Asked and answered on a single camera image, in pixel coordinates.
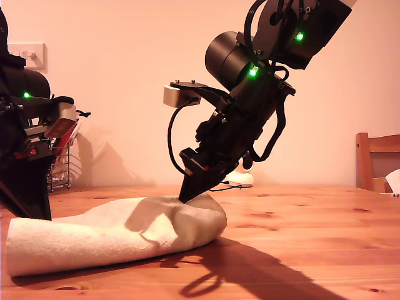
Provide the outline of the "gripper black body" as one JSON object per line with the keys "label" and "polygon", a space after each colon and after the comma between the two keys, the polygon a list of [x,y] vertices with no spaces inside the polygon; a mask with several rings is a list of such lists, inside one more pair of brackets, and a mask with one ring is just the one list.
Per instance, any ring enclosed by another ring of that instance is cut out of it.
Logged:
{"label": "gripper black body", "polygon": [[238,164],[262,132],[260,117],[241,112],[215,112],[196,129],[196,149],[179,156],[185,174],[226,174]]}

